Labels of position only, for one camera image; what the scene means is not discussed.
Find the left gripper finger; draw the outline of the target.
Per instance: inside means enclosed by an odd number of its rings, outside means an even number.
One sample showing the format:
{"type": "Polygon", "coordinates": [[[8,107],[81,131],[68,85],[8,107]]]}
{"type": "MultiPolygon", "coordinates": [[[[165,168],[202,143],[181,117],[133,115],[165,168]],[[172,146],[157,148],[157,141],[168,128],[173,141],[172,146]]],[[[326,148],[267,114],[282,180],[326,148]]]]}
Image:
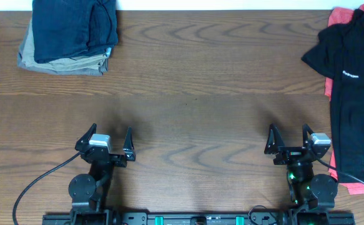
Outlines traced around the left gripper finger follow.
{"type": "Polygon", "coordinates": [[[76,142],[75,150],[78,152],[86,152],[91,148],[89,141],[93,134],[97,131],[97,124],[93,123],[88,131],[76,142]]]}
{"type": "Polygon", "coordinates": [[[132,128],[131,127],[128,127],[128,129],[127,129],[125,141],[124,141],[124,145],[123,145],[123,150],[124,150],[127,161],[136,160],[136,153],[135,153],[134,144],[133,144],[133,140],[132,140],[132,128]]]}

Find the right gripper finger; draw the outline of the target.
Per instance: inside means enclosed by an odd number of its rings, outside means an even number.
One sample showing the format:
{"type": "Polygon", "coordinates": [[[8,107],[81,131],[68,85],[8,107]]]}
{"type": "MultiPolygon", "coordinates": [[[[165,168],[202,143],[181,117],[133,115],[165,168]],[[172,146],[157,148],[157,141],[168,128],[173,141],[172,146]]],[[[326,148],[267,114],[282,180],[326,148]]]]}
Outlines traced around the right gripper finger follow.
{"type": "Polygon", "coordinates": [[[278,154],[279,147],[285,147],[284,141],[276,125],[269,125],[268,139],[265,145],[264,154],[278,154]]]}
{"type": "Polygon", "coordinates": [[[303,146],[305,147],[311,147],[313,144],[313,141],[311,139],[311,135],[313,134],[312,129],[308,124],[304,124],[302,126],[302,136],[303,136],[303,146]]]}

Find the black t-shirt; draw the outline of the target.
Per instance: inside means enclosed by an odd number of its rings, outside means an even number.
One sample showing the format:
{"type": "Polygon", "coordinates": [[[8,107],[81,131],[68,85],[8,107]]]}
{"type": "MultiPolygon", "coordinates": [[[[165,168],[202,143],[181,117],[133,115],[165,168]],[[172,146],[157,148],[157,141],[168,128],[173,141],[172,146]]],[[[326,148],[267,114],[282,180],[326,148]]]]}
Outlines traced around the black t-shirt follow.
{"type": "Polygon", "coordinates": [[[332,80],[330,119],[335,167],[341,183],[349,174],[364,181],[364,11],[350,22],[318,33],[318,44],[302,56],[317,73],[332,80]]]}

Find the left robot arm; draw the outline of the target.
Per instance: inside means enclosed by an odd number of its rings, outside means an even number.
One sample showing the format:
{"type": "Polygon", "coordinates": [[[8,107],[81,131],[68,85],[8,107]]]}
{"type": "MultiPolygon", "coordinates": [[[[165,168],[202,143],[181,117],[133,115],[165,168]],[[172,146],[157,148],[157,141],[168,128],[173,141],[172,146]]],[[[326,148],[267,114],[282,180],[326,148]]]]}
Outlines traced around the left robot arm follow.
{"type": "Polygon", "coordinates": [[[125,135],[124,154],[111,153],[111,137],[97,134],[96,130],[97,124],[93,124],[75,145],[75,150],[91,167],[87,174],[79,174],[69,183],[71,225],[111,225],[119,222],[117,213],[105,208],[113,171],[116,167],[125,168],[129,161],[136,160],[130,127],[125,135]]]}

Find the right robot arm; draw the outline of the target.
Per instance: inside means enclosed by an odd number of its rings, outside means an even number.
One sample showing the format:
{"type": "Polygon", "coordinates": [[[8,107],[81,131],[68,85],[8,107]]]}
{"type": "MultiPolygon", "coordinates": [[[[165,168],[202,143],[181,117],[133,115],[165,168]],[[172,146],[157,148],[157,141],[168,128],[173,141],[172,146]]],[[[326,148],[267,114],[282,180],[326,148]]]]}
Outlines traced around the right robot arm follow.
{"type": "Polygon", "coordinates": [[[313,162],[322,158],[331,147],[325,133],[302,127],[303,144],[286,146],[276,125],[269,125],[264,153],[274,155],[276,166],[287,167],[290,199],[295,207],[277,216],[277,224],[329,224],[328,210],[334,208],[337,180],[326,174],[314,174],[313,162]]]}

